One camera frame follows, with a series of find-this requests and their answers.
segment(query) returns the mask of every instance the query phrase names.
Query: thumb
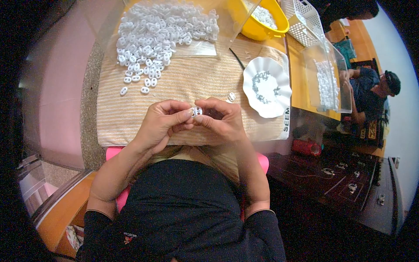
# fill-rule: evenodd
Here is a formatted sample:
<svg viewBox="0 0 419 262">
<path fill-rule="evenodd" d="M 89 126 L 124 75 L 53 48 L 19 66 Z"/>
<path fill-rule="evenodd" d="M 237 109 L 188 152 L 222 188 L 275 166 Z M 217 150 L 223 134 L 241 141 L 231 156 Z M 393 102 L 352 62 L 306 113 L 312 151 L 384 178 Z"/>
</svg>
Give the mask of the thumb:
<svg viewBox="0 0 419 262">
<path fill-rule="evenodd" d="M 185 121 L 187 121 L 189 118 L 192 117 L 193 110 L 186 109 L 180 112 L 177 112 L 175 114 L 172 114 L 169 116 L 167 124 L 170 125 L 170 127 L 181 124 Z"/>
<path fill-rule="evenodd" d="M 219 126 L 218 120 L 215 120 L 214 118 L 207 116 L 207 115 L 199 115 L 194 117 L 194 121 L 201 126 L 207 127 L 209 129 L 212 129 L 216 131 Z"/>
</svg>

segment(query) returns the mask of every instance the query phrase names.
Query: hand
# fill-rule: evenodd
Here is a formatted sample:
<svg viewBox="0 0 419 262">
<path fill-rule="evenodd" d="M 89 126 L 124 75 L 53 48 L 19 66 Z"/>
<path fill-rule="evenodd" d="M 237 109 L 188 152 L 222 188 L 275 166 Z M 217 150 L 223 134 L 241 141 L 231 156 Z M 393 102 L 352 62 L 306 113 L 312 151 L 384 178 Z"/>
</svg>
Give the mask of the hand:
<svg viewBox="0 0 419 262">
<path fill-rule="evenodd" d="M 241 108 L 238 104 L 230 104 L 214 97 L 195 101 L 195 105 L 202 107 L 203 115 L 194 117 L 194 124 L 207 127 L 221 135 L 227 142 L 237 142 L 247 139 L 241 118 Z M 206 115 L 208 111 L 222 114 L 221 120 Z"/>
<path fill-rule="evenodd" d="M 339 72 L 339 79 L 340 81 L 349 81 L 349 73 L 346 70 L 340 71 Z"/>
<path fill-rule="evenodd" d="M 174 133 L 194 127 L 190 108 L 190 104 L 176 100 L 152 104 L 133 141 L 152 154 L 162 151 Z"/>
<path fill-rule="evenodd" d="M 344 80 L 343 86 L 349 88 L 349 90 L 351 91 L 351 95 L 352 96 L 354 95 L 354 89 L 353 89 L 353 87 L 352 87 L 351 82 L 349 81 L 349 79 Z"/>
</svg>

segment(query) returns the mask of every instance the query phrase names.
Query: white plastic basket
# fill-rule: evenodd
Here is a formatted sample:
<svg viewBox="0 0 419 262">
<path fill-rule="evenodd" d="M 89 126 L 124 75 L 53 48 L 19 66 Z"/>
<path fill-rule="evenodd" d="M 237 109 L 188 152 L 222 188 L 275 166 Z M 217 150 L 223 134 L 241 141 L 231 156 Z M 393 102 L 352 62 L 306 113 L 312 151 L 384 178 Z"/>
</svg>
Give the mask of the white plastic basket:
<svg viewBox="0 0 419 262">
<path fill-rule="evenodd" d="M 317 10 L 306 0 L 282 0 L 281 8 L 290 23 L 288 33 L 303 46 L 322 40 L 325 36 Z"/>
</svg>

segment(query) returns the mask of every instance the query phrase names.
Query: black cap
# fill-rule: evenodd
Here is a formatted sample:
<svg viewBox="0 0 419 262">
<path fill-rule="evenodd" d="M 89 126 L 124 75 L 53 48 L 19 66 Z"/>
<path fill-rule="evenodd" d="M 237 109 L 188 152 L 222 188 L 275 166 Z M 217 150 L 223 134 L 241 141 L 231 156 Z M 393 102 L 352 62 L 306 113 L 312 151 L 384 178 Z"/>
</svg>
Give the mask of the black cap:
<svg viewBox="0 0 419 262">
<path fill-rule="evenodd" d="M 400 93 L 400 79 L 397 77 L 397 75 L 391 71 L 386 70 L 385 78 L 391 92 L 395 95 L 398 95 Z"/>
</svg>

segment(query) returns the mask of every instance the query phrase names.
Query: person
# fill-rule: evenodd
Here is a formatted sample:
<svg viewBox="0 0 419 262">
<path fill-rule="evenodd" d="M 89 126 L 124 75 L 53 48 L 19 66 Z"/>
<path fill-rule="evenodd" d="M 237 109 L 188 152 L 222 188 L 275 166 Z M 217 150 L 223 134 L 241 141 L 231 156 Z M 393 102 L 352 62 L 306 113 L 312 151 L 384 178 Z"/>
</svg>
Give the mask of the person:
<svg viewBox="0 0 419 262">
<path fill-rule="evenodd" d="M 195 104 L 204 115 L 192 118 L 186 102 L 152 104 L 135 138 L 99 169 L 79 261 L 285 261 L 268 180 L 245 134 L 240 106 L 216 98 Z M 240 185 L 189 154 L 191 147 L 185 146 L 188 154 L 162 157 L 173 151 L 166 147 L 172 134 L 195 126 L 211 129 L 234 152 Z M 116 214 L 115 199 L 136 173 Z"/>
<path fill-rule="evenodd" d="M 375 70 L 361 67 L 357 70 L 341 71 L 339 78 L 351 90 L 351 120 L 357 124 L 379 119 L 387 96 L 400 93 L 400 80 L 391 71 L 378 77 Z"/>
<path fill-rule="evenodd" d="M 379 10 L 375 0 L 310 0 L 309 3 L 317 10 L 325 33 L 336 20 L 367 20 L 376 17 Z"/>
</svg>

